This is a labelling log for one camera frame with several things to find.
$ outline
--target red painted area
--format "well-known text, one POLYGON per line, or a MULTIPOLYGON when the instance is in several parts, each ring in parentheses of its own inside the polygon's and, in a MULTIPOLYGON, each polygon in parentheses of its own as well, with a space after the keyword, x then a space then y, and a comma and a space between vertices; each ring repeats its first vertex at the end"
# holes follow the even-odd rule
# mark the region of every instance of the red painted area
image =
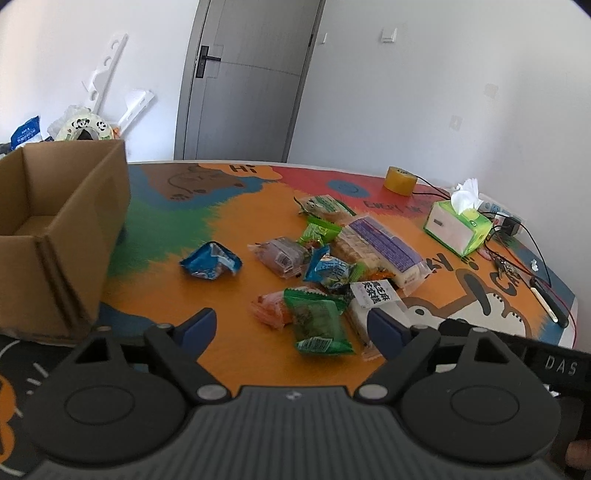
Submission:
MULTIPOLYGON (((273 166, 273 170, 283 176, 280 182, 310 195, 329 194, 335 199, 349 205, 356 212, 390 213, 414 218, 425 216, 429 213, 433 202, 441 200, 437 196, 421 195, 404 197, 398 195, 385 189, 382 186, 384 179, 380 177, 368 177, 366 175, 329 170, 308 170, 306 168, 273 166), (369 193, 369 197, 359 198, 339 193, 328 185, 333 180, 354 183, 365 189, 369 193)), ((426 185, 417 185, 415 191, 430 193, 434 189, 426 185)))

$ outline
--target cardboard box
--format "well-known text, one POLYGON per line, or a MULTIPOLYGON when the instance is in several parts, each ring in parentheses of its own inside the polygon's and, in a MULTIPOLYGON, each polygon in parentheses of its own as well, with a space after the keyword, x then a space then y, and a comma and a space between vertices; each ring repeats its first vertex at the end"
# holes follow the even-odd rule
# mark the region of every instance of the cardboard box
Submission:
POLYGON ((465 257, 482 245, 492 223, 474 209, 458 215, 451 201, 444 200, 433 203, 423 228, 449 250, 465 257))
POLYGON ((129 199, 123 141, 27 144, 0 159, 1 333, 87 335, 129 199))

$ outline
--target red wire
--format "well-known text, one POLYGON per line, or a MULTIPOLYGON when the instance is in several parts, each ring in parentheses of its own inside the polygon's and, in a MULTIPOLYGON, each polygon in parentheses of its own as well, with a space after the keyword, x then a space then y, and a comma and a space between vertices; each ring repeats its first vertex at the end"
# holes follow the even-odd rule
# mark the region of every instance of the red wire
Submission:
MULTIPOLYGON (((515 254, 509 249, 509 247, 507 245, 505 245, 503 242, 499 241, 499 243, 501 245, 503 245, 503 247, 505 247, 505 250, 507 250, 509 252, 509 255, 513 257, 513 260, 515 260, 519 265, 521 265, 525 270, 529 271, 529 268, 527 268, 524 263, 515 256, 515 254)), ((569 317, 571 318, 571 320, 573 321, 573 329, 574 329, 574 338, 573 338, 573 347, 574 347, 574 343, 577 341, 577 322, 574 321, 574 316, 572 314, 572 312, 570 311, 570 308, 567 306, 567 304, 564 302, 563 299, 561 299, 558 294, 552 289, 552 287, 550 287, 550 285, 548 284, 548 282, 546 282, 546 280, 543 280, 540 277, 537 277, 538 281, 540 281, 541 283, 544 284, 544 286, 549 289, 552 292, 552 295, 554 295, 554 297, 556 298, 556 300, 558 300, 562 306, 566 309, 566 311, 569 313, 569 317)))

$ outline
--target blue snack wrapper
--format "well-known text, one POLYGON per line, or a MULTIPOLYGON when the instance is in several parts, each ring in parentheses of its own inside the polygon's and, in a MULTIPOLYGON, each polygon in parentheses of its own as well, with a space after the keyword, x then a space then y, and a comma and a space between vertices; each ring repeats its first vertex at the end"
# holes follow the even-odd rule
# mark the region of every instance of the blue snack wrapper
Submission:
POLYGON ((39 116, 34 116, 15 130, 10 137, 10 148, 16 150, 21 144, 30 141, 40 142, 41 140, 43 138, 41 137, 41 129, 39 128, 39 116))
POLYGON ((222 244, 207 242, 179 264, 193 277, 215 280, 226 270, 235 275, 242 266, 242 260, 222 244))
POLYGON ((325 245, 312 253, 304 281, 320 283, 328 290, 337 290, 358 280, 364 270, 363 264, 350 265, 340 258, 332 257, 330 245, 325 245))

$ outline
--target door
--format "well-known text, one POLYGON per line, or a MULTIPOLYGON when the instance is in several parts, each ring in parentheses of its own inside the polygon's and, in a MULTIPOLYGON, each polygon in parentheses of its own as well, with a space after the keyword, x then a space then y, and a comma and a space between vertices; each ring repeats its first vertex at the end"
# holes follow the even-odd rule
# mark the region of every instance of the door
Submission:
POLYGON ((183 158, 279 162, 320 0, 201 1, 183 158))

